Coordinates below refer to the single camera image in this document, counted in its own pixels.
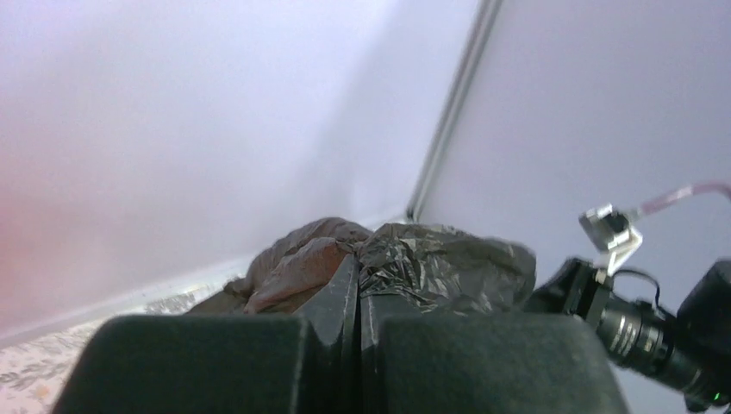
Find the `black plastic trash bag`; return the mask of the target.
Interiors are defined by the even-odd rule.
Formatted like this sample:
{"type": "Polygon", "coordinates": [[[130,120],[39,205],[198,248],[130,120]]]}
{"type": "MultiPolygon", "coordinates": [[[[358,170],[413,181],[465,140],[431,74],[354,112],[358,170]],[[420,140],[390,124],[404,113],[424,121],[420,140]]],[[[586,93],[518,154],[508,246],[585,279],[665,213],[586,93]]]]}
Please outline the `black plastic trash bag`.
{"type": "Polygon", "coordinates": [[[511,311],[536,282],[534,253],[517,242],[443,225],[386,223],[371,231],[331,216],[277,239],[244,277],[190,312],[292,313],[326,287],[348,256],[358,262],[362,298],[397,295],[422,313],[511,311]]]}

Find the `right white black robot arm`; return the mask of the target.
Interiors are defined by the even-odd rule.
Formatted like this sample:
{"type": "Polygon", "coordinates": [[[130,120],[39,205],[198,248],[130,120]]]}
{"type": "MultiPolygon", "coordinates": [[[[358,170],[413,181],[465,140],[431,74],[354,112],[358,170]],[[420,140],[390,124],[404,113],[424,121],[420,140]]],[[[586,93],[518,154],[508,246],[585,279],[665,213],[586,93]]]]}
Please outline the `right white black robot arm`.
{"type": "Polygon", "coordinates": [[[624,267],[605,281],[586,260],[570,258],[528,299],[526,311],[576,317],[596,332],[609,359],[684,396],[689,413],[730,409],[730,261],[719,259],[675,313],[659,298],[628,301],[615,280],[658,280],[624,267]]]}

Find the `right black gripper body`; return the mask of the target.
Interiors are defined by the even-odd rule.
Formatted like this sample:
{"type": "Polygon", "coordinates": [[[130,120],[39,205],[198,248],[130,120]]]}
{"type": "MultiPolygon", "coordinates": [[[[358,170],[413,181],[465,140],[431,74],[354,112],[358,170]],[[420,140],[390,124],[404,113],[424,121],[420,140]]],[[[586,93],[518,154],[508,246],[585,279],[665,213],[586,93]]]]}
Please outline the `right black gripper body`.
{"type": "Polygon", "coordinates": [[[579,318],[595,330],[618,367],[679,392],[700,392],[702,364],[681,346],[673,316],[650,302],[616,296],[613,282],[598,282],[598,274],[589,261],[570,258],[531,294],[524,309],[579,318]]]}

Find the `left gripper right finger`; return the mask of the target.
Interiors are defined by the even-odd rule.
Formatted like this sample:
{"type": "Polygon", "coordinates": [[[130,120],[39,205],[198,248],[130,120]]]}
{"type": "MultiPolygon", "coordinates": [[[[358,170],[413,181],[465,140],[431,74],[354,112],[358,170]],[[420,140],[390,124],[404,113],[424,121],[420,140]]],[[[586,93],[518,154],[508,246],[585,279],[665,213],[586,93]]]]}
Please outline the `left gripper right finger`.
{"type": "Polygon", "coordinates": [[[359,302],[366,413],[625,413],[594,332],[572,317],[422,314],[359,302]]]}

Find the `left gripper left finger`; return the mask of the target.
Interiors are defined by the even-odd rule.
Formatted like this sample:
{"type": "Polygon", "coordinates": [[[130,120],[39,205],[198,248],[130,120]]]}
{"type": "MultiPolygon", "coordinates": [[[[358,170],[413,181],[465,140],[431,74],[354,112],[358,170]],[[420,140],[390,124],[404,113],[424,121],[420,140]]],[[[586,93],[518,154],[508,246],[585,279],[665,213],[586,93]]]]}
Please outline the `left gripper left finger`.
{"type": "Polygon", "coordinates": [[[57,413],[355,413],[358,264],[292,315],[116,317],[97,330],[57,413]]]}

